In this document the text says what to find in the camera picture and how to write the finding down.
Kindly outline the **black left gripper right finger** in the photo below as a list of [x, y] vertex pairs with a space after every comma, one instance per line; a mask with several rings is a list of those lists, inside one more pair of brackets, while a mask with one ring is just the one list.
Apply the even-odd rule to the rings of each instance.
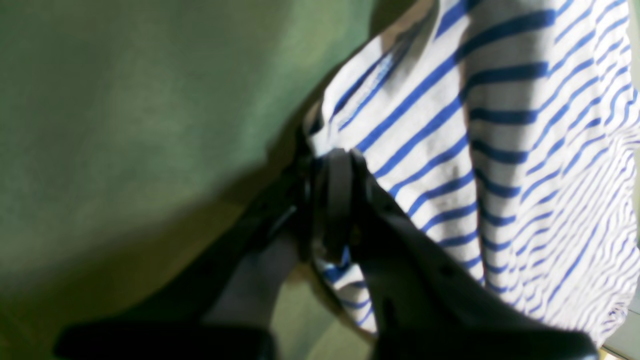
[[356, 152], [330, 152], [330, 262], [369, 291], [374, 360], [597, 360], [583, 332], [532, 320], [485, 290], [418, 230]]

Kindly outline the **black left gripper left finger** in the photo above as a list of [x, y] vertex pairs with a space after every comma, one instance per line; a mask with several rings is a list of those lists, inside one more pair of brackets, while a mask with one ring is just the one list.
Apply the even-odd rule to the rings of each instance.
[[333, 153], [302, 155], [165, 287], [114, 316], [69, 326], [65, 360], [273, 360], [269, 331], [299, 262], [333, 258], [327, 182]]

